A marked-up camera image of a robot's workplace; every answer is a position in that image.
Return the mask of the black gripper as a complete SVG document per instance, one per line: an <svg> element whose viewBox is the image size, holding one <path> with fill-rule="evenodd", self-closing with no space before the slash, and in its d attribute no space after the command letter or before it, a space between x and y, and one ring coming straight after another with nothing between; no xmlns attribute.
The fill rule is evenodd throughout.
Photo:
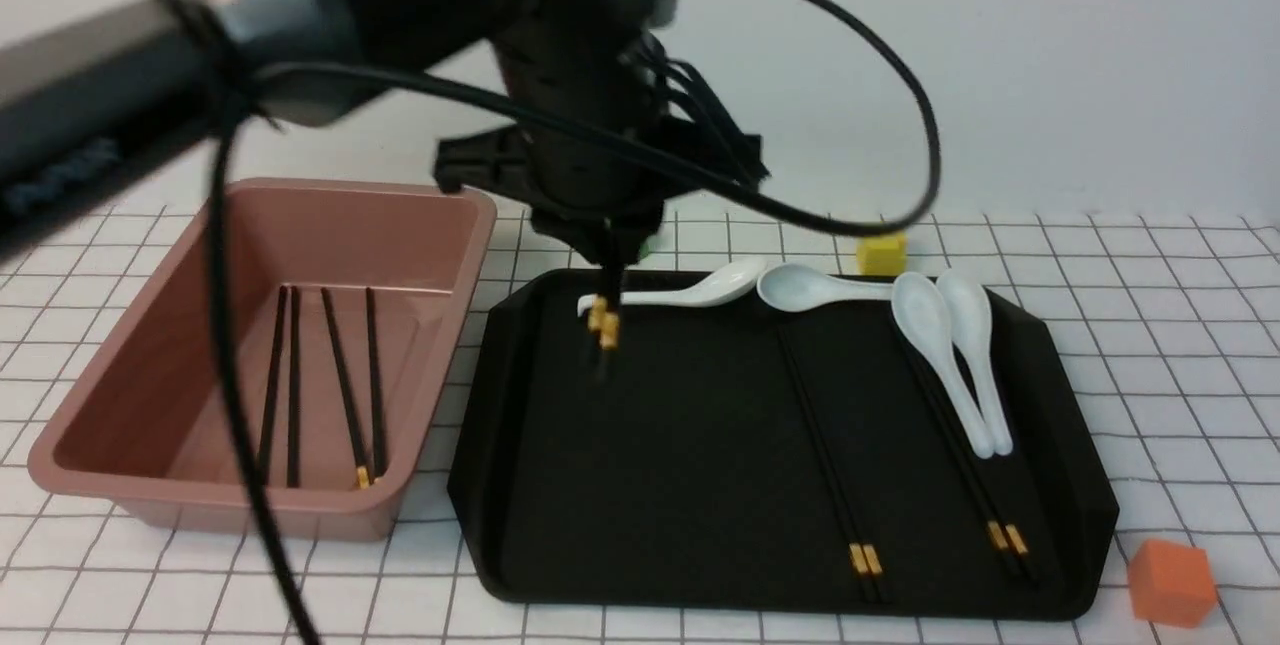
<svg viewBox="0 0 1280 645"><path fill-rule="evenodd" d="M493 44L507 93L522 106L596 125L758 189L769 171L696 68L648 31L571 33L516 26ZM547 127L513 124L442 139L440 189L481 189L526 203L532 224L591 264L637 262L667 200L691 186Z"/></svg>

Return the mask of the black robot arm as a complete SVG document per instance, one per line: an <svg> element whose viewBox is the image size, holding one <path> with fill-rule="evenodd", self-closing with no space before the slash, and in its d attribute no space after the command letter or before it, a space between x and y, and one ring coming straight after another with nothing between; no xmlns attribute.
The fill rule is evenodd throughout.
<svg viewBox="0 0 1280 645"><path fill-rule="evenodd" d="M33 247L210 138L228 97L325 127L385 93L302 63L420 74L488 42L521 111L690 157L758 189L760 139L673 125L631 54L675 0L138 0L3 49L3 256Z"/></svg>

